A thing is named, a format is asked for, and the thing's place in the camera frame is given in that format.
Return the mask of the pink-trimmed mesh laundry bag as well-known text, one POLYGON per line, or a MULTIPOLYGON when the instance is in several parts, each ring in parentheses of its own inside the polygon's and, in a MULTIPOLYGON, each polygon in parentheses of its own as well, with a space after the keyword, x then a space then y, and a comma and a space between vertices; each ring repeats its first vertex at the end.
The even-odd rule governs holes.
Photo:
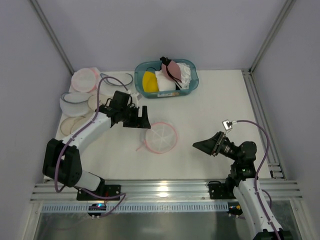
POLYGON ((178 142, 175 126, 166 120, 154 120, 150 129, 144 129, 139 136, 140 144, 136 151, 145 148, 150 153, 165 154, 171 151, 178 142))

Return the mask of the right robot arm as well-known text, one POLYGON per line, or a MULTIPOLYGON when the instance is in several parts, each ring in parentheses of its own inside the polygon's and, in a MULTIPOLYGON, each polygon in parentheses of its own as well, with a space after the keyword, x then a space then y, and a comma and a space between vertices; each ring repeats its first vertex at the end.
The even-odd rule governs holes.
POLYGON ((292 233, 284 230, 277 221, 263 195, 254 165, 257 145, 253 141, 245 141, 237 146, 224 132, 219 131, 213 137, 195 142, 192 146, 209 156, 223 155, 233 160, 224 183, 208 183, 210 197, 214 200, 234 197, 238 201, 240 208, 232 207, 228 213, 244 215, 251 239, 293 239, 292 233))

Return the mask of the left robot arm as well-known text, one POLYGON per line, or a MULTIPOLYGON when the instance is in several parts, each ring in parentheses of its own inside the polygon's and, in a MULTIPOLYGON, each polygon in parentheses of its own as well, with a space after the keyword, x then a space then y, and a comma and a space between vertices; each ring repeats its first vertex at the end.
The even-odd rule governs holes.
POLYGON ((92 118, 80 129, 62 140, 53 138, 47 143, 42 172, 53 179, 57 193, 68 187, 97 197, 103 191, 105 180, 83 170, 81 154, 101 134, 118 123, 125 128, 150 129, 148 107, 135 106, 130 94, 116 91, 105 104, 97 104, 92 118))

